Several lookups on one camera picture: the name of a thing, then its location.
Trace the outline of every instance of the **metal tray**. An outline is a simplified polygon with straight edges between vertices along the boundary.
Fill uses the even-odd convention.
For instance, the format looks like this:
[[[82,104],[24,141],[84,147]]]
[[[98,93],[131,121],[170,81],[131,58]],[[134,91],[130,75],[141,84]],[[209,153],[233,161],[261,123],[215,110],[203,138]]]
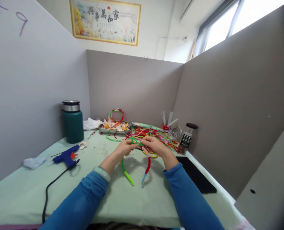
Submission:
[[[129,123],[128,121],[123,121],[124,123],[127,123],[128,125],[129,125],[129,130],[126,130],[126,131],[124,131],[124,130],[122,130],[122,131],[118,131],[118,130],[111,130],[111,129],[105,129],[104,128],[104,125],[103,124],[101,124],[100,126],[99,126],[99,132],[100,133],[104,133],[104,134],[106,134],[106,133],[110,133],[110,134],[120,134],[120,135],[126,135],[126,134],[129,134],[130,132],[131,132],[131,123]]]

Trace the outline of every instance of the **black lid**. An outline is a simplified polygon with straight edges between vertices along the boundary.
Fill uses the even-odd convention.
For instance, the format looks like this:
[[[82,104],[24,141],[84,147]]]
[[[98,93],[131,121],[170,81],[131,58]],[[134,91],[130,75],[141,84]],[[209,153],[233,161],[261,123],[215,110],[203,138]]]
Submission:
[[[197,125],[192,124],[192,123],[187,123],[186,126],[189,127],[189,128],[192,128],[192,129],[197,129],[198,128]]]

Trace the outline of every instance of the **blue glue gun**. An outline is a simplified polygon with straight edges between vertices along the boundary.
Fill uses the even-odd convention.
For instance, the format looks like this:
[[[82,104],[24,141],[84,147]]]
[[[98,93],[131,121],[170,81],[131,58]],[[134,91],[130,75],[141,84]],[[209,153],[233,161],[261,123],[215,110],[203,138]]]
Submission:
[[[64,151],[63,153],[61,153],[60,156],[57,156],[57,157],[55,157],[52,160],[56,164],[59,164],[60,162],[64,161],[66,166],[67,166],[67,168],[70,168],[70,170],[72,170],[72,168],[74,168],[76,166],[76,161],[74,161],[72,159],[75,156],[78,155],[78,154],[74,154],[74,152],[78,151],[79,147],[80,147],[79,145],[75,145],[75,146],[71,147],[70,149],[68,149],[68,150]]]

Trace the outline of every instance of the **power cord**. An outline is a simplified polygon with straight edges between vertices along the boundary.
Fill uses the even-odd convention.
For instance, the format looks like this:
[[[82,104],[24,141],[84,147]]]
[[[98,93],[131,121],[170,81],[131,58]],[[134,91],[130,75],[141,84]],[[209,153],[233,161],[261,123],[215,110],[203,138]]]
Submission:
[[[44,205],[43,214],[42,214],[42,223],[43,223],[43,224],[45,223],[45,215],[46,215],[46,207],[47,207],[47,203],[48,203],[48,188],[49,188],[49,186],[51,186],[51,185],[52,185],[57,179],[59,179],[65,172],[67,172],[68,170],[72,170],[73,168],[75,168],[79,161],[80,161],[80,159],[78,159],[75,164],[73,164],[71,167],[67,168],[63,173],[61,173],[56,179],[53,180],[53,182],[51,182],[51,183],[47,186],[47,188],[46,188],[46,200],[45,200],[45,205]]]

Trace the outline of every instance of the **painting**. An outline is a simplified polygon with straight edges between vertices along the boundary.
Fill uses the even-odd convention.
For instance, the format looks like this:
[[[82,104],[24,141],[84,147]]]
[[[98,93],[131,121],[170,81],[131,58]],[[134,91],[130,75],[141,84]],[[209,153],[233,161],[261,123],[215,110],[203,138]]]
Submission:
[[[141,5],[110,0],[70,0],[73,36],[137,46]]]

